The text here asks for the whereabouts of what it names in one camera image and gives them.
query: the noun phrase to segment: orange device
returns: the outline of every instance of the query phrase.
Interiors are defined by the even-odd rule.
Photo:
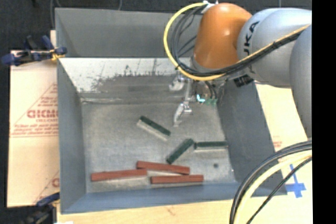
[[[238,35],[251,16],[245,9],[231,3],[220,3],[209,8],[199,25],[194,64],[219,69],[236,63]]]

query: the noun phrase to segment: blue cross marking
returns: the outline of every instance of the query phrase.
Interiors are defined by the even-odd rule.
[[[292,164],[289,165],[289,167],[290,167],[291,170],[294,169]],[[303,190],[306,190],[306,187],[305,187],[304,183],[299,183],[298,182],[298,179],[296,178],[295,173],[293,174],[293,178],[294,178],[294,184],[285,184],[286,190],[288,192],[290,192],[290,191],[294,192],[296,198],[301,198],[302,197],[301,192]]]

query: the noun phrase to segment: clamp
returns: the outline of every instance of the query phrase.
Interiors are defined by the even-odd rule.
[[[15,54],[6,54],[1,57],[1,62],[8,66],[20,66],[25,63],[43,60],[57,60],[64,57],[68,52],[65,47],[55,48],[47,36],[42,36],[42,42],[47,51],[33,51],[32,47],[37,47],[31,36],[27,36],[24,42],[24,50]]]
[[[54,193],[36,203],[36,207],[39,208],[36,212],[30,214],[25,220],[20,221],[20,224],[42,224],[46,223],[49,218],[49,223],[54,224],[57,222],[57,209],[54,206],[54,202],[60,199],[59,193]]]

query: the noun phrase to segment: gray bin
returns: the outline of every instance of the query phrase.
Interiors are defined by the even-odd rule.
[[[192,103],[194,114],[173,127],[183,90],[168,89],[176,71],[164,54],[162,36],[171,16],[56,9],[57,46],[69,50],[58,63],[63,214],[231,199],[243,178],[274,152],[253,83],[237,88],[229,81],[217,106]],[[183,40],[197,32],[199,19]],[[169,129],[171,137],[162,141],[138,128],[142,115]],[[220,151],[191,149],[174,163],[204,174],[202,185],[153,188],[148,178],[90,180],[94,172],[134,169],[137,161],[165,162],[186,138],[229,143]],[[276,174],[257,194],[269,193],[267,188],[281,179]]]

